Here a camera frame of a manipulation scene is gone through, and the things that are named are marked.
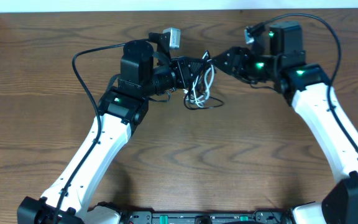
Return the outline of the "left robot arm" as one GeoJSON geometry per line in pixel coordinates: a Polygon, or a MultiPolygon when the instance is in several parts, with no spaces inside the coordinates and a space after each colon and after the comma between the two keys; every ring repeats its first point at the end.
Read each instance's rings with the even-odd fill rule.
{"type": "Polygon", "coordinates": [[[111,77],[99,101],[77,76],[95,111],[92,127],[65,170],[41,197],[23,199],[17,209],[18,223],[119,223],[117,212],[89,210],[101,179],[144,119],[152,97],[193,87],[209,67],[208,52],[201,58],[171,58],[170,49],[176,46],[165,36],[120,44],[121,72],[111,77]]]}

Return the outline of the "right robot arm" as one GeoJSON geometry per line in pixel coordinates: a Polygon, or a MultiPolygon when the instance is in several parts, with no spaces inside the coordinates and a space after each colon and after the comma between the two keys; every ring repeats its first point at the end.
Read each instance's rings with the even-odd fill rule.
{"type": "Polygon", "coordinates": [[[282,223],[358,223],[358,132],[339,104],[332,80],[308,64],[296,21],[248,27],[247,47],[215,56],[213,65],[247,83],[272,82],[273,89],[304,120],[322,149],[335,187],[321,202],[291,208],[282,223]]]}

